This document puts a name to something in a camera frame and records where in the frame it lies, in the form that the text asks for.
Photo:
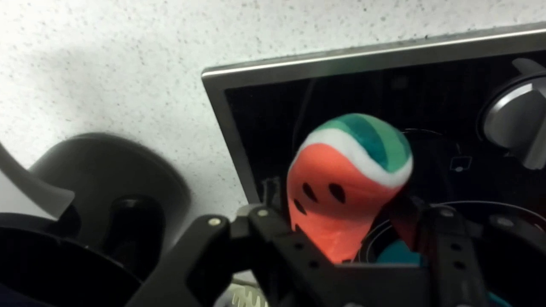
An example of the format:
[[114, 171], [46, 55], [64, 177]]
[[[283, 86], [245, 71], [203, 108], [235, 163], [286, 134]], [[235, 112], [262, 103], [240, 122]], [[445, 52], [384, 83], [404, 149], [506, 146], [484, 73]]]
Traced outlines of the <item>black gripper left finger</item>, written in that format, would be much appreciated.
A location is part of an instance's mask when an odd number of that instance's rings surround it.
[[268, 301], [268, 218], [245, 212], [198, 216], [124, 307], [215, 307]]

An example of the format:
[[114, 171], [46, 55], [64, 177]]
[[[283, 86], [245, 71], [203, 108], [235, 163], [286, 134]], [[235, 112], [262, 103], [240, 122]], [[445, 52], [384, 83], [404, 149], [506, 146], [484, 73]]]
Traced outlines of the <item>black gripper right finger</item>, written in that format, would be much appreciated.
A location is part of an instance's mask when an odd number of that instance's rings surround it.
[[483, 200], [423, 211], [423, 307], [546, 307], [544, 221]]

